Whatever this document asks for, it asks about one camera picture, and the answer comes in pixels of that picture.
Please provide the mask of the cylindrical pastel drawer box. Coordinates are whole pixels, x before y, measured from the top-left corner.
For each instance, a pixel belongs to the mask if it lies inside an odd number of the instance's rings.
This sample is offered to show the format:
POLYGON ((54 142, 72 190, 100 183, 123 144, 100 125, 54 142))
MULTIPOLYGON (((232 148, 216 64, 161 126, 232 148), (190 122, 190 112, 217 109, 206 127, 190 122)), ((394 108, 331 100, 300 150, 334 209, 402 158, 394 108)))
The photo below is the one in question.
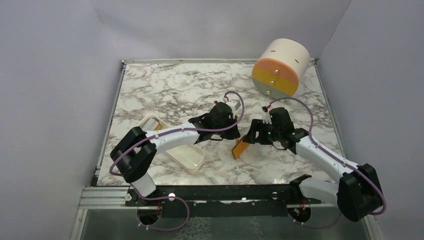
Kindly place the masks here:
POLYGON ((255 62, 251 79, 257 90, 271 98, 293 96, 310 64, 310 54, 300 43, 279 38, 255 62))

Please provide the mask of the black metal base rail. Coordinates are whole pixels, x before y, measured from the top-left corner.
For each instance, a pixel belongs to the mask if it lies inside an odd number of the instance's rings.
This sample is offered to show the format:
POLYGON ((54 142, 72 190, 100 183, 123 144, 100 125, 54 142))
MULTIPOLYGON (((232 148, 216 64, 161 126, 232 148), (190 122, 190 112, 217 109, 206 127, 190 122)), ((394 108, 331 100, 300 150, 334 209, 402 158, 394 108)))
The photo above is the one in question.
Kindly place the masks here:
POLYGON ((141 198, 124 187, 112 194, 118 206, 137 210, 142 217, 286 217, 288 211, 321 201, 301 196, 292 184, 248 185, 159 185, 150 196, 141 198))

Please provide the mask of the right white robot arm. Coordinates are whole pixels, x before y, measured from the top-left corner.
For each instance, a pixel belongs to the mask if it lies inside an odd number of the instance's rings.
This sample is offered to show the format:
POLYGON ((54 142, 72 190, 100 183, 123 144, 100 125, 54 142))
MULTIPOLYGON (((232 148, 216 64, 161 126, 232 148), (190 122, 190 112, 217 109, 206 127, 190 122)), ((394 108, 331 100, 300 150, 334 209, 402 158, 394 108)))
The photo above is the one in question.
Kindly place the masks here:
POLYGON ((307 198, 320 200, 338 207, 352 222, 386 209, 374 167, 347 160, 316 140, 310 131, 295 128, 283 107, 267 110, 263 119, 253 119, 243 141, 252 145, 280 143, 283 150, 311 161, 334 181, 319 180, 307 174, 292 180, 288 196, 296 204, 307 198))

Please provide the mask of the yellow leather card holder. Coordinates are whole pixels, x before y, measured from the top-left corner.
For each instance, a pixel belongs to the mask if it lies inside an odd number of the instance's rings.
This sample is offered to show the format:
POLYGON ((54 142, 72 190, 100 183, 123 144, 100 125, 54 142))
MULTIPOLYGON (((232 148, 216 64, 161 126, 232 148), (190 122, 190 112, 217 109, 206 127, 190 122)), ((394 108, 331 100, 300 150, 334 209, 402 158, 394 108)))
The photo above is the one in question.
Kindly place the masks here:
POLYGON ((234 147, 231 149, 232 157, 235 160, 237 160, 250 145, 249 143, 244 141, 245 137, 246 135, 244 134, 240 138, 237 138, 235 140, 234 147))

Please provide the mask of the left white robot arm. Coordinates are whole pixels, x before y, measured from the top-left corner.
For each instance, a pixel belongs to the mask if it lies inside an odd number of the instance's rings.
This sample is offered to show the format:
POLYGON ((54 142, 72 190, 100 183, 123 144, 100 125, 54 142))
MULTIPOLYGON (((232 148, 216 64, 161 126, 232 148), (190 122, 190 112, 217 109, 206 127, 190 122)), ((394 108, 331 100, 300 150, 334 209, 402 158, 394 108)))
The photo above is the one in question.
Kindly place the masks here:
POLYGON ((212 141, 214 135, 226 140, 239 138, 236 112, 243 109, 241 101, 230 100, 218 102, 210 112, 178 126, 155 131, 133 127, 112 149, 110 157, 124 180, 138 190, 138 199, 144 205, 152 205, 157 191, 147 171, 154 157, 176 147, 212 141))

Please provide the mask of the white oval plastic tray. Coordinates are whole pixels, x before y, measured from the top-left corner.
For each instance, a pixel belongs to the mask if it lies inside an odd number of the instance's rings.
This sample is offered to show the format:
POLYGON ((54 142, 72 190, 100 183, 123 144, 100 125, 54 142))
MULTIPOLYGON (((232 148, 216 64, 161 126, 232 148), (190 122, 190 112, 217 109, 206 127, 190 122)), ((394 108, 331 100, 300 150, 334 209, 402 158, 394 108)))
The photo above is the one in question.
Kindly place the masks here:
MULTIPOLYGON (((158 118, 157 116, 153 114, 149 114, 145 116, 138 123, 138 126, 142 129, 142 126, 149 118, 157 119, 162 125, 161 130, 168 129, 171 127, 170 125, 168 125, 167 123, 165 123, 164 121, 162 121, 160 118, 158 118)), ((178 147, 165 151, 163 154, 169 157, 171 160, 173 160, 177 164, 179 164, 189 173, 197 172, 205 161, 204 150, 198 145, 194 145, 194 144, 178 146, 178 147)))

